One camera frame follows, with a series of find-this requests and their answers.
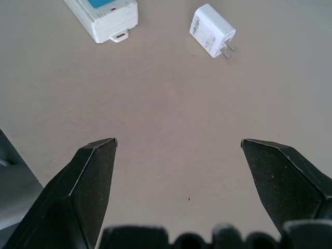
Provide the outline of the white power strip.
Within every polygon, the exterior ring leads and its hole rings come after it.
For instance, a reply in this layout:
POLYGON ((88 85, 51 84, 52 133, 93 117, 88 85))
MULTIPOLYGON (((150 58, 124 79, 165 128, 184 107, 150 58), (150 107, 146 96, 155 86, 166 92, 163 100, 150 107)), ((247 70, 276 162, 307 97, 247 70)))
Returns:
POLYGON ((136 0, 63 0, 97 44, 119 43, 138 24, 136 0))

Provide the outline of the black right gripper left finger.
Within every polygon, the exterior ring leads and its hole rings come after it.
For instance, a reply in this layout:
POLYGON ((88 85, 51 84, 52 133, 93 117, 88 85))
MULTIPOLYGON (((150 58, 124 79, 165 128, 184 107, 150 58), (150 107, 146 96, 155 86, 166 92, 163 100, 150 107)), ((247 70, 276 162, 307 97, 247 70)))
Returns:
POLYGON ((46 185, 2 249, 94 249, 108 206, 118 143, 80 148, 46 185))

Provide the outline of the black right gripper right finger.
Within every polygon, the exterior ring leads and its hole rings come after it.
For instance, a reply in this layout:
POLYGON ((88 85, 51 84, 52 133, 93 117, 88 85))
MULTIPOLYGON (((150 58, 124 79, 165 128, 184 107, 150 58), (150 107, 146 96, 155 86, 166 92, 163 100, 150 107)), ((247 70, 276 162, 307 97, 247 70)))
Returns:
POLYGON ((296 149, 243 139, 259 198, 279 232, 292 220, 332 220, 332 179, 296 149))

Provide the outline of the white plug adapter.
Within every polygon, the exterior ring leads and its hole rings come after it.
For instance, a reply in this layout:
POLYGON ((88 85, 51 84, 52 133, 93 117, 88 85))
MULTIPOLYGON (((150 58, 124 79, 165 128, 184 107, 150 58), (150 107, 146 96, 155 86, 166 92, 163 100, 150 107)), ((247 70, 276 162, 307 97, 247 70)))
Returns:
POLYGON ((195 11, 189 32, 212 58, 222 54, 228 59, 237 49, 231 43, 236 29, 210 4, 195 11))

